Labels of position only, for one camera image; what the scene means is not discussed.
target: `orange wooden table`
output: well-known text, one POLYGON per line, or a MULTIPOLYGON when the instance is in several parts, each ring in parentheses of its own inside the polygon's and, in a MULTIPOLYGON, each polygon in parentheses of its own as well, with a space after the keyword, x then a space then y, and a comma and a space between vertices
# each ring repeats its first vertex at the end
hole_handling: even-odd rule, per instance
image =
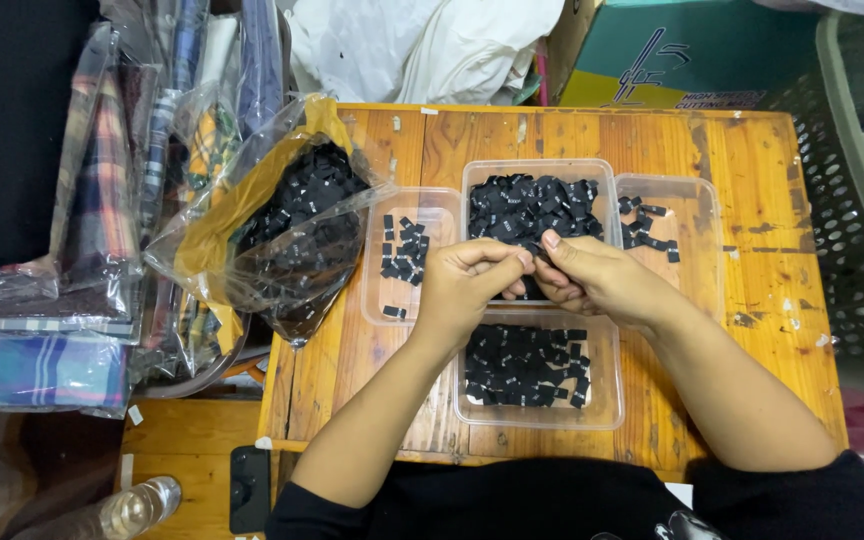
MULTIPOLYGON (((701 177, 718 190, 725 247, 724 321, 753 357, 803 399, 841 448, 848 446, 826 303, 797 134, 772 112, 607 110, 497 106, 343 104, 353 139, 382 149, 403 187, 462 190, 476 160, 601 158, 615 174, 701 177)), ((272 344, 258 437, 301 452, 408 336, 370 325, 360 311, 362 270, 318 333, 294 352, 272 344)), ((678 480, 705 453, 689 414, 645 341, 622 330, 626 417, 615 431, 462 423, 452 412, 451 371, 415 416, 402 460, 481 464, 534 456, 620 460, 678 480)))

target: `fingernail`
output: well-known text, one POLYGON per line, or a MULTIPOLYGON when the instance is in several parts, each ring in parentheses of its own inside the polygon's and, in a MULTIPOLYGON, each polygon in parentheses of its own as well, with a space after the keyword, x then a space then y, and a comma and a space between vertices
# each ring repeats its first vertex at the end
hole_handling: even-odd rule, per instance
POLYGON ((545 242, 545 245, 549 247, 549 249, 554 250, 559 245, 559 240, 562 238, 559 237, 558 233, 555 230, 549 228, 546 232, 542 233, 542 240, 545 242))

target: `perforated basket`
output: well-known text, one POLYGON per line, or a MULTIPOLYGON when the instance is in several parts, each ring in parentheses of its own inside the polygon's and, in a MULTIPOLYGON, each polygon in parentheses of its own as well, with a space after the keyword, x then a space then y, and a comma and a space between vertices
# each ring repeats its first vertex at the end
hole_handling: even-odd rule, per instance
POLYGON ((816 32, 821 71, 767 107, 791 113, 811 203, 836 357, 864 355, 864 17, 826 15, 816 32))

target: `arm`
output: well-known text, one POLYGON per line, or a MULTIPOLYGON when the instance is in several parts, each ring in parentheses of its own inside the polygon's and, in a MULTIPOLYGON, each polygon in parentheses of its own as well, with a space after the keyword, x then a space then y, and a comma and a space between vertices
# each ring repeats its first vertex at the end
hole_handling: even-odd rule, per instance
POLYGON ((535 263, 545 295, 572 312, 606 314, 640 330, 728 467, 801 471, 835 460, 834 441, 809 408, 664 279, 591 237, 560 240, 547 230, 542 243, 558 267, 535 263))
POLYGON ((439 374, 466 345, 488 301, 522 294, 532 255, 495 240, 429 251, 421 311, 408 340, 309 443, 292 482, 333 503, 365 507, 439 374))

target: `forearm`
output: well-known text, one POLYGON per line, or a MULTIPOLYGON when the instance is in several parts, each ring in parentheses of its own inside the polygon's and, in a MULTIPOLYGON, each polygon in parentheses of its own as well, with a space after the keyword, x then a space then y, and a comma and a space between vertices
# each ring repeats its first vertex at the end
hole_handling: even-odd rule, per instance
POLYGON ((309 443, 292 482, 333 503, 365 507, 451 357, 448 348, 413 332, 309 443))
POLYGON ((798 471, 835 459, 832 437, 806 404, 693 305, 647 338, 689 417, 727 466, 798 471))

